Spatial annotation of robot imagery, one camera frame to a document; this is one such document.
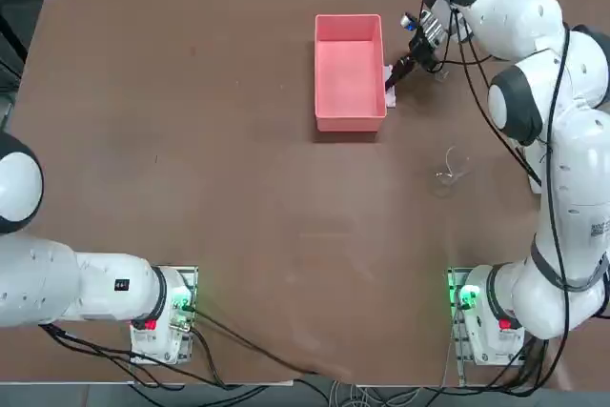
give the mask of metal bracket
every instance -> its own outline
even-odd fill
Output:
[[[453,268],[447,269],[447,283],[449,284],[449,303],[451,304],[451,319],[453,325],[453,341],[456,348],[456,365],[459,386],[466,386],[466,371],[464,362],[472,362],[473,352],[470,348],[470,339],[466,331],[464,317],[458,310],[456,297],[459,290],[466,283],[466,278],[472,269]]]
[[[182,275],[187,288],[191,290],[191,293],[193,294],[192,305],[195,306],[197,303],[197,278],[199,277],[199,268],[197,266],[173,266],[173,268]],[[182,343],[180,344],[180,351],[178,353],[178,363],[189,362],[192,356],[193,338],[190,335],[183,336]]]

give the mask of equipment on shelf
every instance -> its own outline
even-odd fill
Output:
[[[399,76],[415,63],[439,71],[449,62],[448,40],[455,40],[481,114],[530,175],[532,191],[542,194],[527,257],[476,266],[458,293],[474,361],[512,364],[525,331],[540,340],[562,336],[562,349],[569,330],[607,305],[610,115],[597,108],[610,99],[610,37],[585,26],[567,29],[557,0],[423,0],[421,10],[420,19],[401,20],[416,33],[396,65]],[[515,64],[488,80],[473,37],[490,55]],[[435,50],[445,40],[440,60]],[[474,63],[465,61],[465,43]],[[468,65],[481,69],[490,116]]]

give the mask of green led light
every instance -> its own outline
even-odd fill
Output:
[[[459,290],[459,303],[462,310],[474,309],[477,305],[477,297],[480,288],[475,285],[464,285]]]

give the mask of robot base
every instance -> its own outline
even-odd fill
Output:
[[[196,302],[198,269],[174,266],[159,268],[167,282],[165,307],[155,323],[147,323],[146,329],[139,330],[130,326],[132,351],[167,364],[188,362],[193,349],[191,326],[194,316],[181,307]],[[132,358],[132,362],[154,364],[139,357]]]
[[[474,362],[504,366],[521,350],[525,331],[522,327],[500,329],[487,298],[490,272],[491,266],[477,266],[468,274],[457,291],[457,312],[463,314]]]

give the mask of label on robot arm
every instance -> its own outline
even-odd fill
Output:
[[[604,223],[592,224],[591,225],[591,236],[599,237],[600,235],[606,234],[610,231],[610,219]]]

